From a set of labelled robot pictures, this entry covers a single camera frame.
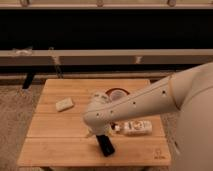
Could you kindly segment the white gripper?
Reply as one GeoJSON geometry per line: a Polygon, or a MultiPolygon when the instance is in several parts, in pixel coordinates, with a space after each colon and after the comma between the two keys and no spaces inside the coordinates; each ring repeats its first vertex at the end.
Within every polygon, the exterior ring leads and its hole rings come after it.
{"type": "Polygon", "coordinates": [[[86,138],[100,135],[112,136],[111,125],[104,124],[103,126],[89,127],[88,133],[86,134],[86,138]]]}

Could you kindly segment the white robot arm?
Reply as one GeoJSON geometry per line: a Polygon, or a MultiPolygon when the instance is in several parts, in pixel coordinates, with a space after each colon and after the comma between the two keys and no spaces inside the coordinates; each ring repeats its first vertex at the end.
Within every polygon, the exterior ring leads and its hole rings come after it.
{"type": "Polygon", "coordinates": [[[93,134],[104,135],[112,122],[172,112],[179,120],[170,171],[213,171],[213,62],[170,75],[114,102],[97,93],[83,120],[93,134]]]}

